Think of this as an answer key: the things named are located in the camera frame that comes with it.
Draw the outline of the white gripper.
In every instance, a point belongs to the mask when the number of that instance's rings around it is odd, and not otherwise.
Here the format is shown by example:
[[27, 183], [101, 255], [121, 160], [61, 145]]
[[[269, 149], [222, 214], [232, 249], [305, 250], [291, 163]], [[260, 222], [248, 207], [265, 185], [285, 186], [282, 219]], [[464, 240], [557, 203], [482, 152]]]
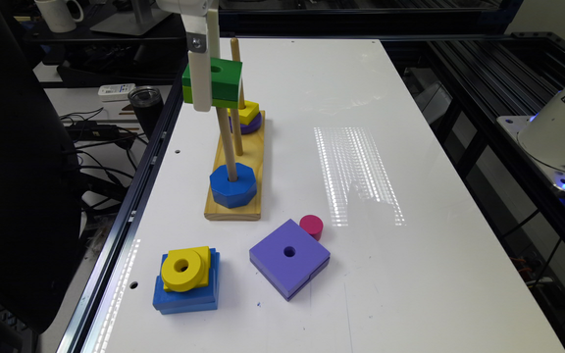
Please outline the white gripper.
[[156, 3], [165, 12], [181, 14], [187, 39], [193, 108], [197, 112], [209, 112], [212, 107], [210, 56], [221, 58], [219, 1], [156, 0]]

